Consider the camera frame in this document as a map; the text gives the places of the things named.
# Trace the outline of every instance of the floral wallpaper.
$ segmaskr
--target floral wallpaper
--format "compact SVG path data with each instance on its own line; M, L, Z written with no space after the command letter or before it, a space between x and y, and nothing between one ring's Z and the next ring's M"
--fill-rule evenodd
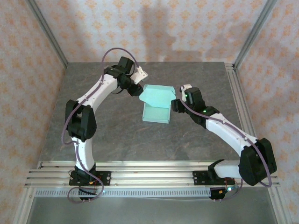
M64 68L24 0L0 1L0 223L35 168Z
M277 1L239 69L259 137L273 146L278 175L299 223L299 4Z
M111 47L139 61L233 63L266 0L37 0L69 62ZM120 52L108 55L118 61Z

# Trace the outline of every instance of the teal box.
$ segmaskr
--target teal box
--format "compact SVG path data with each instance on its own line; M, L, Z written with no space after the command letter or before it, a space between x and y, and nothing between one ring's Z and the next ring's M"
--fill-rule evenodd
M143 121L169 124L171 101L176 99L172 86L145 85L139 99L144 102Z

